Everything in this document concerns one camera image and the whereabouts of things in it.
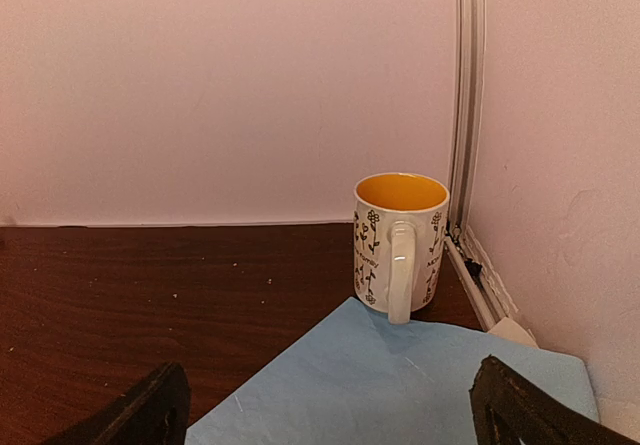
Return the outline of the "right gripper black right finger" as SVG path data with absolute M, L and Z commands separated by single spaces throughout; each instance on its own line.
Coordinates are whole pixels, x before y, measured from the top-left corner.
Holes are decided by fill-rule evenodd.
M 469 395 L 479 444 L 636 443 L 564 406 L 492 355 L 481 361 Z

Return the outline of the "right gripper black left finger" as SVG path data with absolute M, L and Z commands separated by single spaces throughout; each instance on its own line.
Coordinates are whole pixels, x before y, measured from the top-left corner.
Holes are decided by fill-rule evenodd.
M 158 366 L 108 406 L 46 444 L 183 444 L 191 404 L 184 368 Z

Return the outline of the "blue wrapping paper sheet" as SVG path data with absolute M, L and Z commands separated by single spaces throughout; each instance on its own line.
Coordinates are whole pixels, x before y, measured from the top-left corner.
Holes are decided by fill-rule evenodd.
M 469 391 L 495 356 L 598 418 L 585 364 L 454 325 L 386 316 L 348 299 L 191 425 L 190 444 L 472 444 Z

